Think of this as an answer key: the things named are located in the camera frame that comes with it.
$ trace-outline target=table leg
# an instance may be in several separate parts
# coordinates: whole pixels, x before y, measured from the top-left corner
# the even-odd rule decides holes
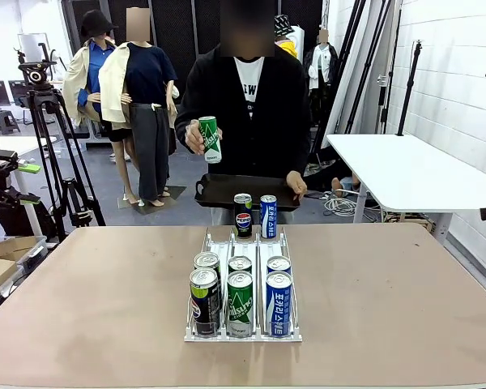
[[[16,182],[18,182],[18,191],[24,195],[29,194],[29,190],[27,189],[27,184],[23,179],[23,174],[19,170],[15,170],[15,177]],[[38,217],[36,216],[36,211],[34,210],[34,206],[32,204],[24,204],[25,211],[27,212],[27,217],[29,218],[29,223],[31,224],[32,232],[34,233],[35,237],[43,236],[41,232],[40,222],[38,221]]]
[[[362,184],[360,185],[360,193],[358,194],[358,199],[356,201],[355,218],[353,223],[361,223],[364,217],[365,200],[367,199],[367,187]]]
[[[446,235],[448,234],[448,228],[452,221],[453,213],[441,213],[436,221],[436,229],[433,232],[433,236],[442,245],[445,244]]]

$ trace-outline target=can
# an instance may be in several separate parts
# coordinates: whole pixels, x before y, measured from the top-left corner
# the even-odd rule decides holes
[[[228,274],[235,271],[247,271],[252,274],[252,261],[244,255],[237,255],[228,260]]]
[[[208,164],[221,162],[220,136],[218,135],[218,124],[214,116],[199,118],[200,134],[203,137],[205,161]]]
[[[194,268],[199,269],[205,267],[212,269],[218,276],[218,301],[220,302],[220,310],[224,307],[223,291],[221,288],[221,273],[220,273],[220,258],[217,253],[203,252],[194,257]]]
[[[252,196],[246,193],[234,196],[234,224],[237,237],[252,236]]]
[[[267,273],[272,273],[273,271],[285,271],[288,274],[292,274],[292,264],[290,259],[282,256],[276,255],[275,257],[270,257],[266,261]]]
[[[251,336],[254,328],[252,275],[247,271],[231,273],[227,289],[229,335],[236,338]]]
[[[277,198],[271,194],[261,197],[261,236],[271,239],[277,236]]]
[[[273,271],[266,276],[266,325],[270,336],[280,338],[290,334],[292,277],[285,271]]]
[[[193,270],[190,275],[191,309],[199,336],[215,336],[220,328],[218,276],[209,268]]]

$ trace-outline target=black stool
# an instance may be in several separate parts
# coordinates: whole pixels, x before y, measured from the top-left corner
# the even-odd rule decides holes
[[[20,132],[12,112],[0,111],[0,131],[2,132],[2,135],[12,134],[14,129]]]

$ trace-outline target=mannequin hand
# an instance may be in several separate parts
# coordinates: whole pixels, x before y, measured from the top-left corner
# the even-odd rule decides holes
[[[127,93],[122,93],[121,94],[121,103],[122,104],[129,104],[131,102],[131,97]]]
[[[174,103],[173,99],[172,98],[171,99],[166,99],[166,102],[168,104],[168,112],[170,114],[172,114],[173,116],[174,115],[177,115],[178,114],[177,107],[175,106],[175,103]]]
[[[223,131],[218,128],[218,136],[220,140],[223,139]],[[203,137],[200,134],[200,122],[196,119],[191,120],[191,123],[185,128],[185,144],[197,156],[202,156],[205,146],[203,146]]]
[[[297,198],[302,200],[302,198],[305,197],[308,187],[299,172],[292,170],[290,173],[288,173],[286,176],[286,183],[295,192],[295,196],[293,197],[294,200]]]
[[[88,95],[88,101],[91,103],[100,103],[100,93],[90,93]]]

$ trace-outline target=gray pants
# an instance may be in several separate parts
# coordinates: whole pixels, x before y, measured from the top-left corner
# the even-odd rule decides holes
[[[168,111],[154,111],[150,104],[131,104],[130,122],[140,166],[139,196],[155,201],[168,179]]]
[[[234,210],[225,208],[211,208],[212,225],[233,225]],[[252,211],[252,221],[259,224],[259,211]],[[293,212],[277,212],[277,224],[293,224]]]

